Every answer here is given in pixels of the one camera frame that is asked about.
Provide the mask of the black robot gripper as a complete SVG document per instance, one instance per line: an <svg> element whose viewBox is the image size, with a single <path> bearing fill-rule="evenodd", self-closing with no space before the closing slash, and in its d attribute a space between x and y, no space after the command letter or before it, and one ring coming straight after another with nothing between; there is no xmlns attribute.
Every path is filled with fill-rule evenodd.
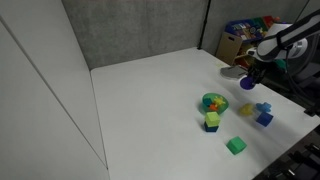
<svg viewBox="0 0 320 180"><path fill-rule="evenodd" d="M248 77L251 79L252 84L259 84L266 72L265 66L253 65L248 70Z"/></svg>

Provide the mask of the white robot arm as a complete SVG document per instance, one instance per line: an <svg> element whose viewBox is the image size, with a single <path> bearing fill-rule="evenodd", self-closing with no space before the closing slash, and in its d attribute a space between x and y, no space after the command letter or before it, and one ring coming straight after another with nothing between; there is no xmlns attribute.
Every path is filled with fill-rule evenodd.
<svg viewBox="0 0 320 180"><path fill-rule="evenodd" d="M247 54L256 63L249 68L244 81L250 86L258 84L267 69L267 64L278 59L297 58L308 47L307 37L320 31L320 10L316 10L293 24L274 23L265 38Z"/></svg>

